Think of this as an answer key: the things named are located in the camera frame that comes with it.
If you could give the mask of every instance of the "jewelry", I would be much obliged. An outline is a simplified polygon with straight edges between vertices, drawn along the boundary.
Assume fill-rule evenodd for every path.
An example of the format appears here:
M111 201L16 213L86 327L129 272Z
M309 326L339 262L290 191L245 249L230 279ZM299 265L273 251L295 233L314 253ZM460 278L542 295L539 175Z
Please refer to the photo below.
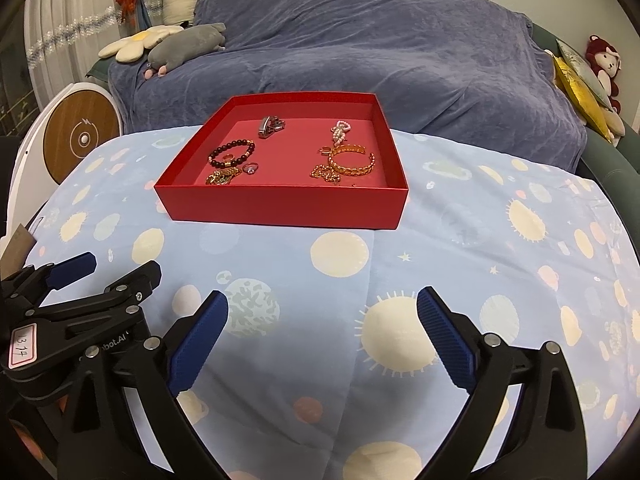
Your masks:
M363 176L371 173L371 170L373 170L373 166L376 163L376 157L373 155L373 153L369 153L369 160L371 162L368 166L364 166L362 168L345 168L344 166L341 166L334 161L334 156L338 155L339 153L345 152L362 153L363 155L365 155L367 153L367 150L364 146L358 146L356 144L342 144L337 148L332 149L328 154L329 158L327 160L327 162L329 163L329 167L332 170L334 170L336 173L340 173L346 176Z
M242 167L242 171L247 175L252 175L258 171L258 164L256 162L248 162Z
M340 182L340 174L335 173L331 167L324 164L318 164L309 176L313 178L324 178L326 182L331 182L332 184L338 184Z
M224 162L219 162L215 160L220 153L226 152L226 150L230 150L235 146L246 146L247 148L244 154L240 155L238 158L233 158L232 156L231 160L229 160L230 154L228 154L223 157L222 160L224 160ZM212 165L214 168L231 168L233 166L238 166L239 164L242 164L251 156L251 154L254 152L254 149L255 149L255 143L252 140L247 140L247 139L232 140L231 142L228 142L224 146L220 146L211 152L211 154L209 155L209 164Z
M334 133L334 146L340 146L345 140L347 140L347 132L351 130L351 125L347 121L338 121L336 125L331 128Z
M238 168L224 168L222 170L216 170L207 177L205 184L224 186L231 182L234 177L238 176L240 173L242 173L242 171L238 170Z
M285 121L281 121L275 115L267 116L262 120L260 128L258 128L258 137L260 137L261 139L268 139L275 132L283 130L285 125Z

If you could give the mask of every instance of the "label sticker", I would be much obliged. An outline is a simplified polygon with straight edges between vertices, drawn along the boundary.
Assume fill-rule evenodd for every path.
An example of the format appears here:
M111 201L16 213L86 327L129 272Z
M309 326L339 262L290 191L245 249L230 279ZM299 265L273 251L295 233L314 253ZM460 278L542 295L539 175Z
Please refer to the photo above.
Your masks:
M11 334L9 370L33 363L38 358L36 329L33 323L16 328Z

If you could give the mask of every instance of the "planet pattern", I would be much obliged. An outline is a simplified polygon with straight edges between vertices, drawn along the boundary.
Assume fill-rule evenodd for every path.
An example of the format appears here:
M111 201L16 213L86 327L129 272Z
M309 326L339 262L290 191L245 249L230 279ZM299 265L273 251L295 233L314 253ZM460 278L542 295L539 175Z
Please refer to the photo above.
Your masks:
M28 264L95 255L55 303L155 260L161 283L141 306L158 336L223 294L224 330L177 400L232 480L414 480L467 398L417 317L427 285L482 333L561 345L590 473L624 435L640 408L640 265L597 184L394 131L411 197L396 230L174 222L154 184L196 131L91 152L38 214ZM516 405L510 390L478 467Z

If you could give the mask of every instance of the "dark bead bracelet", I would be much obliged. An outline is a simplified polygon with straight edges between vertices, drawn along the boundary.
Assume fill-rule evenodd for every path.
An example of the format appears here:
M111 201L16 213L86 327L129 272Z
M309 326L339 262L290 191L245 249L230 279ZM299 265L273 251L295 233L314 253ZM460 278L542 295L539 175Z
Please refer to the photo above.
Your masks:
M235 146L246 146L246 151L242 155L240 155L238 158L234 158L233 160L228 160L226 162L219 162L216 160L216 157L220 153L226 152L226 150L230 150ZM223 146L220 146L211 152L211 154L209 155L209 164L212 165L214 168L231 168L233 166L238 166L239 164L242 164L251 156L251 154L254 152L254 149L255 149L255 143L252 140L247 140L247 139L232 140L231 142L228 142L227 144L224 144Z

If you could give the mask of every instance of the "flower-shaped pillow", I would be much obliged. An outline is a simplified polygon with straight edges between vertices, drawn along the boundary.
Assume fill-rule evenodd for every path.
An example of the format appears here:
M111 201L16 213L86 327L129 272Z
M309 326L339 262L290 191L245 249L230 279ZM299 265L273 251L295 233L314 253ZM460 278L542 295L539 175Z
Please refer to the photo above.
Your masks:
M152 49L164 38L177 34L184 29L180 25L157 25L143 30L133 36L122 38L108 44L98 53L98 57L106 58L116 55L116 61L130 63L139 60L145 49Z

